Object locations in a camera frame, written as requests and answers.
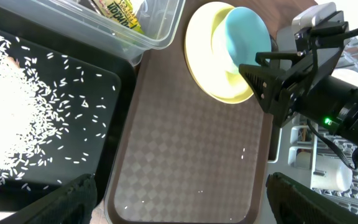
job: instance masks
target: yellow label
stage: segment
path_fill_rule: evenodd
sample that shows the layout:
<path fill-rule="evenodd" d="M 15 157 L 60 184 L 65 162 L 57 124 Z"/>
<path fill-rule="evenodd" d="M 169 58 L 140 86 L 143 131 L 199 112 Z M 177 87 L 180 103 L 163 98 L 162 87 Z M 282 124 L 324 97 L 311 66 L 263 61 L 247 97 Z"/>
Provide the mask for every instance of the yellow label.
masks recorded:
<path fill-rule="evenodd" d="M 107 18 L 144 34 L 140 28 L 139 21 L 133 13 L 130 0 L 94 0 L 94 2 Z"/>

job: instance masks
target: green led light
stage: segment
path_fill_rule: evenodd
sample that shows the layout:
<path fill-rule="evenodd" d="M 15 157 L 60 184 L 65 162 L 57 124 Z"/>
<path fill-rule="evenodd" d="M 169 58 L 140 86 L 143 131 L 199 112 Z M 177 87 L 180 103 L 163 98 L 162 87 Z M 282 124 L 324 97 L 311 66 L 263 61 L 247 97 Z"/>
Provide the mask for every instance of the green led light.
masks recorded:
<path fill-rule="evenodd" d="M 331 121 L 331 119 L 329 119 L 329 118 L 326 118 L 326 119 L 324 120 L 324 124 L 331 125 L 331 123 L 332 123 L 332 121 Z"/>

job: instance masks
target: food package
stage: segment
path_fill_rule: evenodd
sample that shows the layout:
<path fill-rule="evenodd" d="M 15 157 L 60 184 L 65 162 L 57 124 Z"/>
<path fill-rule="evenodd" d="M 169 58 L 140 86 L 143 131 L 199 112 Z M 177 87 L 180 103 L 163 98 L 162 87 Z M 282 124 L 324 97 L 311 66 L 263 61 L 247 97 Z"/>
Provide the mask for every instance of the food package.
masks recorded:
<path fill-rule="evenodd" d="M 137 3 L 135 8 L 131 1 Z M 139 4 L 139 0 L 93 0 L 93 2 L 99 8 L 102 15 L 138 33 L 144 34 L 136 18 L 136 12 L 142 4 L 142 2 Z"/>

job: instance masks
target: clear plastic container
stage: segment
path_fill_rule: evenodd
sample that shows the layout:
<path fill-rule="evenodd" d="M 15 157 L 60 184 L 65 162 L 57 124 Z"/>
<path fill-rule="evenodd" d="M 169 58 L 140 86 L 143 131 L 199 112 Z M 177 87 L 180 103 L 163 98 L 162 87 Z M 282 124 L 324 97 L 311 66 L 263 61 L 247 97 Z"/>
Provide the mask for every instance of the clear plastic container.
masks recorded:
<path fill-rule="evenodd" d="M 99 15 L 80 1 L 88 0 L 0 0 L 0 7 L 136 64 L 146 50 L 161 50 L 172 43 L 186 0 L 145 0 L 137 11 L 145 34 Z"/>

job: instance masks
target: brown tray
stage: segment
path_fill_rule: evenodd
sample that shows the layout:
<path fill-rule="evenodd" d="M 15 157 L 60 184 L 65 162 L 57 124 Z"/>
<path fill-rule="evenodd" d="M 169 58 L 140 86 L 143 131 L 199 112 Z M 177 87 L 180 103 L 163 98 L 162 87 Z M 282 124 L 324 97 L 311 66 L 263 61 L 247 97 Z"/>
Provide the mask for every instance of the brown tray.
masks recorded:
<path fill-rule="evenodd" d="M 184 36 L 193 13 L 207 2 L 187 1 L 171 46 L 144 55 L 106 192 L 112 223 L 256 219 L 272 117 L 254 97 L 221 103 L 191 77 Z"/>

